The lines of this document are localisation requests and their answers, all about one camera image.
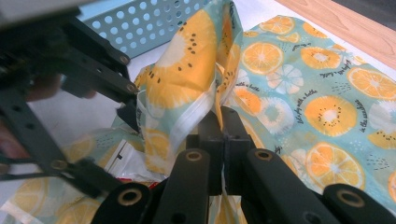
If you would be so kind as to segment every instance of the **yellow fruit pattern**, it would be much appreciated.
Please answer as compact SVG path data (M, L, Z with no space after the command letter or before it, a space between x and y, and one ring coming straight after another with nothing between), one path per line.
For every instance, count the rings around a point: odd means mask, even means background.
M242 63L251 72L268 75L283 63L283 51L270 43L256 42L242 53Z
M140 90L140 88L143 85L146 85L147 82L147 76L149 74L149 72L151 71L150 66L146 66L145 68L143 68L139 74L137 75L137 77L134 79L134 84L136 85L136 87Z
M364 189L361 165L340 147L318 143L307 152L305 164L309 176L321 189L336 183Z
M247 119L245 119L241 116L239 116L239 117L242 120L242 123L244 124L245 129L247 130L247 134L250 135L251 139L253 140L256 148L266 148L264 142L262 141L260 136L254 130L252 124Z
M35 216L47 198L49 181L47 178L29 179L22 183L15 195L10 199L24 212Z
M256 31L245 31L244 32L245 37L256 37L258 35L259 35L259 33Z
M221 129L223 127L223 123L220 107L224 103L222 99L225 99L229 95L235 84L239 66L240 51L241 50L238 45L233 45L231 47L227 58L227 64L225 65L223 73L221 73L222 82L216 90L215 107Z
M300 35L297 32L292 33L291 35L279 35L276 38L278 40L281 40L284 42L290 42L290 43L297 43L301 39Z
M306 65L315 69L336 68L341 62L340 55L319 47L301 49L301 57Z
M386 133L385 131L377 131L369 134L367 138L378 147L396 149L396 132Z
M383 100L396 100L396 82L373 69L352 68L347 79L358 91Z
M318 38L327 38L327 36L325 34L323 34L321 31L317 30L315 27L313 27L308 22L305 22L303 24L303 28L309 35L312 35L312 36L318 37Z
M64 147L63 152L70 162L75 162L89 156L95 145L95 140L91 135L84 135L73 145Z
M208 91L214 79L216 42L213 21L204 10L199 10L180 27L167 51L148 73L149 103L159 108L175 108Z
M228 13L229 10L230 6L226 6L223 9L222 34L216 55L216 62L221 64L221 66L225 66L227 63L227 58L233 45L233 29L231 17Z
M294 28L294 19L290 17L276 16L269 21L260 23L259 27L279 35L285 35Z
M388 191L390 198L396 202L396 172L393 172L388 179Z
M168 151L170 143L168 135L155 130L145 129L143 131L146 146L146 165L150 171L160 174L168 174Z
M312 127L329 136L347 133L356 125L358 116L353 104L339 96L316 98L306 106L304 114Z
M84 198L60 212L57 224L91 223L100 203L94 199Z
M262 100L258 95L249 91L245 87L235 87L233 92L236 95L235 101L252 116L257 116L262 111Z

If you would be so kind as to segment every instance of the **wooden surface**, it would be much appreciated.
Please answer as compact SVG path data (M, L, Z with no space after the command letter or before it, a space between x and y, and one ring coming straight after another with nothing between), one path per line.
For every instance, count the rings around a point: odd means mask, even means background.
M331 0L276 0L396 69L396 32Z

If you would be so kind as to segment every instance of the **gray basket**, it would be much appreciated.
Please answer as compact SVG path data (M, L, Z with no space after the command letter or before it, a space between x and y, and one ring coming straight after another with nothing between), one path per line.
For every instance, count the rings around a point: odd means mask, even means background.
M133 58L168 42L208 0L139 0L85 20L111 45Z

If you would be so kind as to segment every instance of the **teal patterned cloth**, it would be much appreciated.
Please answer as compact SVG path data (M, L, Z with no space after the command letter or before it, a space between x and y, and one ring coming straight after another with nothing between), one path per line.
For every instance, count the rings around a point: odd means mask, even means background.
M208 111L222 128L225 105L256 147L277 153L310 189L345 183L396 214L396 83L309 23L276 16L243 32L233 2L213 0L180 24L135 83L141 135L118 122L69 147L70 160L91 155L105 166L127 139L146 153L149 170L168 175ZM81 222L89 222L99 203L60 181L28 180L2 210L20 222L67 223L88 209ZM21 200L26 189L37 197ZM241 199L212 198L209 222L246 223Z

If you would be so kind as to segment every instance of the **kiwi print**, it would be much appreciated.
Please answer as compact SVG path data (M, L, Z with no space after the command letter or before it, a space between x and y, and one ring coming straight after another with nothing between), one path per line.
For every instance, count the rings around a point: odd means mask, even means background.
M386 133L384 131L378 131L369 134L367 138L378 147L384 149L396 149L396 132Z
M224 6L222 34L216 56L216 60L221 66L225 66L227 63L227 58L233 45L233 28L229 11L230 5Z
M311 101L304 112L306 119L320 133L339 136L357 123L356 108L339 96L322 96Z
M216 42L212 20L204 10L198 11L180 27L148 73L148 102L161 108L175 108L208 91L214 79Z

